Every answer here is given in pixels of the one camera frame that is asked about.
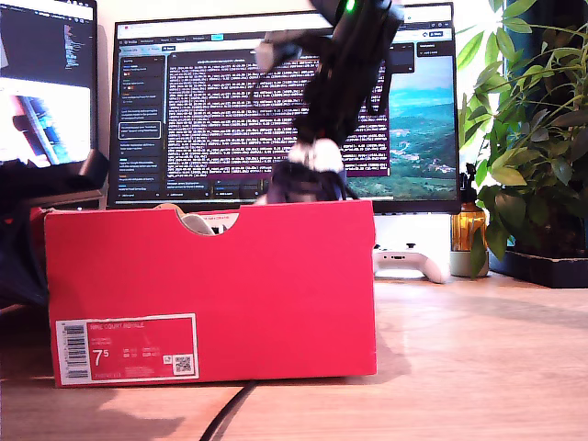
robotic arm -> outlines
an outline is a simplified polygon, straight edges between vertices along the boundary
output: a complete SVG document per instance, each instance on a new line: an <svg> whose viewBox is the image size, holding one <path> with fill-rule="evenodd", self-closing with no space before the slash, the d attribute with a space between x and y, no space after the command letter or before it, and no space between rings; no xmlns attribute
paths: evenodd
<svg viewBox="0 0 588 441"><path fill-rule="evenodd" d="M320 59L304 89L308 114L294 120L298 141L288 161L275 167L266 195L269 203L345 198L349 191L339 148L356 130L364 103L371 115L383 114L388 106L390 45L403 22L401 8L392 0L311 2L334 26L331 38L310 31L269 32L255 51L265 73L299 57L302 50ZM384 85L374 108L371 97L383 62ZM327 188L333 186L335 191Z"/></svg>

wooden desk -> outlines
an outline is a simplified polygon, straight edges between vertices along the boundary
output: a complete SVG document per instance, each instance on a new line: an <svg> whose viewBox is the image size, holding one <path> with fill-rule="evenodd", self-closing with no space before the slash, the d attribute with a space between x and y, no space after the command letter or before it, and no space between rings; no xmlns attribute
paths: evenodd
<svg viewBox="0 0 588 441"><path fill-rule="evenodd" d="M264 383L215 439L588 439L588 290L492 275L376 297L377 376ZM0 333L6 441L195 440L242 386L56 390L42 315Z"/></svg>

white game controller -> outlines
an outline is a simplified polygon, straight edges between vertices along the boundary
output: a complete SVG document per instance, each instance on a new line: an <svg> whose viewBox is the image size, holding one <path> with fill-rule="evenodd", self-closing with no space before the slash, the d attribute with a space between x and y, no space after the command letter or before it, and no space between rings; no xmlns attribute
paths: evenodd
<svg viewBox="0 0 588 441"><path fill-rule="evenodd" d="M375 249L373 254L374 275L382 269L416 269L434 283L446 283L449 267L440 266L424 254L414 250L414 243L407 243L404 251Z"/></svg>

amber glass bottle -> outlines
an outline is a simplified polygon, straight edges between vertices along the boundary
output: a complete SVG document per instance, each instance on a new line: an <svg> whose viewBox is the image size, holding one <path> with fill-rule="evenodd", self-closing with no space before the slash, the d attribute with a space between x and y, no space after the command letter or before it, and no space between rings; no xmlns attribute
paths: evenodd
<svg viewBox="0 0 588 441"><path fill-rule="evenodd" d="M474 233L481 229L482 239L486 242L486 213L476 205L478 194L472 183L475 176L473 165L468 164L468 172L459 176L461 193L461 212L451 216L451 253L449 267L453 276L471 276L471 245ZM488 258L486 265L478 277L488 274Z"/></svg>

monitor screen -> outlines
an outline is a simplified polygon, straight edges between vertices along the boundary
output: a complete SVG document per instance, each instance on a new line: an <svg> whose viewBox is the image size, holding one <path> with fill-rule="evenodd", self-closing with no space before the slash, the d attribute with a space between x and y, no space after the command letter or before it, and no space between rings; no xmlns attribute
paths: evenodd
<svg viewBox="0 0 588 441"><path fill-rule="evenodd" d="M303 53L251 103L254 48L284 29L332 32L315 11L116 25L110 207L225 209L266 191L296 140L292 120L307 110L302 91L318 66ZM405 7L390 48L389 109L362 109L342 148L350 187L376 212L458 210L454 38L450 3Z"/></svg>
<svg viewBox="0 0 588 441"><path fill-rule="evenodd" d="M95 12L0 0L0 164L80 163L96 147Z"/></svg>

